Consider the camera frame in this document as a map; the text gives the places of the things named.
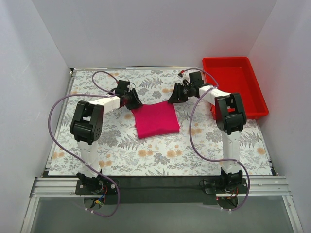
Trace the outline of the magenta t shirt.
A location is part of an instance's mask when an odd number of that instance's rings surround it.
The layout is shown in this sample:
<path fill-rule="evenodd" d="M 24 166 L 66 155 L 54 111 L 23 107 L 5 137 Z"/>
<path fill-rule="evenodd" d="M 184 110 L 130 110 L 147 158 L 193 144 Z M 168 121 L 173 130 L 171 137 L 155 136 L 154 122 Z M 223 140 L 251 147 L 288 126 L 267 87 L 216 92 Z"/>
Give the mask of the magenta t shirt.
<path fill-rule="evenodd" d="M 144 104 L 132 113 L 139 139 L 180 131 L 174 105 L 167 101 Z"/>

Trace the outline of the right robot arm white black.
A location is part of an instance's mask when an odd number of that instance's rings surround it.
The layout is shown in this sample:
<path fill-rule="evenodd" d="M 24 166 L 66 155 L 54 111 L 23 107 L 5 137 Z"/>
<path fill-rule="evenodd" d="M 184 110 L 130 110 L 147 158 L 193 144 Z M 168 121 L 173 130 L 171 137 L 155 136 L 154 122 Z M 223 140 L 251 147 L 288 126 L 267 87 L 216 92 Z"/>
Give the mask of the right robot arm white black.
<path fill-rule="evenodd" d="M 195 148 L 191 135 L 190 144 L 201 159 L 221 163 L 221 174 L 214 186 L 226 193 L 231 193 L 242 184 L 243 173 L 247 172 L 240 162 L 240 138 L 247 119 L 241 95 L 219 90 L 217 81 L 214 78 L 212 80 L 215 85 L 205 83 L 202 71 L 196 68 L 195 72 L 189 74 L 188 79 L 174 84 L 168 103 L 184 103 L 190 97 L 198 99 L 190 115 L 189 130 L 191 130 L 192 118 L 200 101 L 205 100 L 215 107 L 215 121 L 223 142 L 223 158 L 212 160 L 202 156 Z"/>

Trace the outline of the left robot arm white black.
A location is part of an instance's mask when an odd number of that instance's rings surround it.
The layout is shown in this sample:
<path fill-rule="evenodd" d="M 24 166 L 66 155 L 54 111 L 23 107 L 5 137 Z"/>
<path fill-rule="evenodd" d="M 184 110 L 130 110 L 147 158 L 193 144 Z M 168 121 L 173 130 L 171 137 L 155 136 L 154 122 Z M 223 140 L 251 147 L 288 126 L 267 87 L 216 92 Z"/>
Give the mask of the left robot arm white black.
<path fill-rule="evenodd" d="M 117 87 L 112 90 L 114 96 L 77 103 L 70 125 L 70 133 L 77 141 L 81 159 L 84 161 L 82 171 L 77 173 L 77 177 L 82 186 L 92 194 L 99 194 L 106 184 L 99 175 L 101 167 L 97 151 L 104 114 L 123 106 L 129 110 L 142 106 L 136 90 L 130 87 L 131 84 L 130 81 L 119 80 Z"/>

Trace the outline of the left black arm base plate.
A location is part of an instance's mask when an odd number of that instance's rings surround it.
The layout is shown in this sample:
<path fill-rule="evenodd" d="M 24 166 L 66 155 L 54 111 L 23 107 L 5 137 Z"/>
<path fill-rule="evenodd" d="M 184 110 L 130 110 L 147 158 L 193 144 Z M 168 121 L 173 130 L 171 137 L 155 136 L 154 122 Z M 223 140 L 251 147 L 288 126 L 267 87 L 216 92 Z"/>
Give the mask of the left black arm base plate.
<path fill-rule="evenodd" d="M 106 193 L 108 195 L 116 195 L 116 185 L 108 180 L 96 180 L 92 182 L 77 181 L 76 195 L 99 195 Z"/>

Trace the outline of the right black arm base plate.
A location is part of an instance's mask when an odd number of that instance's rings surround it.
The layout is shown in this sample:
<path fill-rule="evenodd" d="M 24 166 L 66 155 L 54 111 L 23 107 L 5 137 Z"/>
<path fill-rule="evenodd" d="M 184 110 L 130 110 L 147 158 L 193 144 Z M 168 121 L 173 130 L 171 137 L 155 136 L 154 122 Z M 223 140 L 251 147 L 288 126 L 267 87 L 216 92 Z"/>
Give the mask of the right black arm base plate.
<path fill-rule="evenodd" d="M 199 187 L 205 194 L 245 194 L 248 189 L 248 184 L 245 179 L 240 184 L 225 186 L 220 179 L 202 179 L 199 182 Z"/>

